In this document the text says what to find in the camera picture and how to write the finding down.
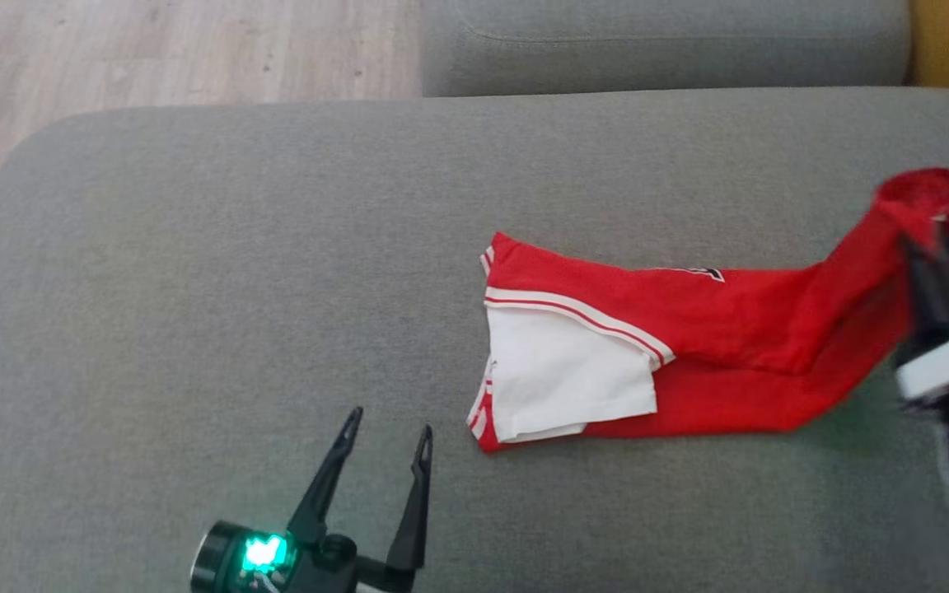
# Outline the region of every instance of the folded garment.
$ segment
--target folded garment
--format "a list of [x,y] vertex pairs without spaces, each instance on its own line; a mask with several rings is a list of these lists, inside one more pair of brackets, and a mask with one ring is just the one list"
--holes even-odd
[[482,255],[490,354],[467,422],[486,451],[566,435],[787,431],[907,333],[901,239],[937,251],[949,170],[894,177],[798,270],[625,270],[498,233]]

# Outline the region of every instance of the gray fabric surface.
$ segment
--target gray fabric surface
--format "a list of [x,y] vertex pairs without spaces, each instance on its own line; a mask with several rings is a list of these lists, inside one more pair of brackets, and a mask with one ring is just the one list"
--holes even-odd
[[949,91],[148,109],[0,172],[0,591],[184,591],[278,528],[351,406],[332,528],[383,555],[437,431],[419,591],[949,591],[927,424],[879,371],[792,435],[487,457],[463,417],[496,230],[621,266],[802,266],[949,166]]
[[422,0],[427,96],[899,84],[906,0]]

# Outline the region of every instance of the gray ottoman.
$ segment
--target gray ottoman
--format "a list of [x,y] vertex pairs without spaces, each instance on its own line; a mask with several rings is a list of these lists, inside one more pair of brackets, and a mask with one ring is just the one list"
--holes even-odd
[[899,84],[906,0],[422,0],[427,96]]
[[0,173],[0,591],[184,591],[278,529],[365,406],[329,521],[383,556],[436,428],[419,591],[949,591],[930,426],[888,369],[791,435],[483,455],[478,255],[803,266],[949,166],[949,91],[147,109]]

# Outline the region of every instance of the green light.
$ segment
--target green light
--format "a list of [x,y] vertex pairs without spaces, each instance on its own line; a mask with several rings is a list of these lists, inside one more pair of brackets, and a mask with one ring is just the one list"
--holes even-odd
[[288,559],[288,543],[278,535],[271,535],[263,541],[259,537],[249,537],[245,542],[242,569],[270,573],[278,569]]

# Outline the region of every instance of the light wood plank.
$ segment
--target light wood plank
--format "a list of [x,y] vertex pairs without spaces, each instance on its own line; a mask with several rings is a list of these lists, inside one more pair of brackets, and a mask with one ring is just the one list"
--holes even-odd
[[0,0],[0,165],[52,121],[140,105],[419,96],[418,0]]

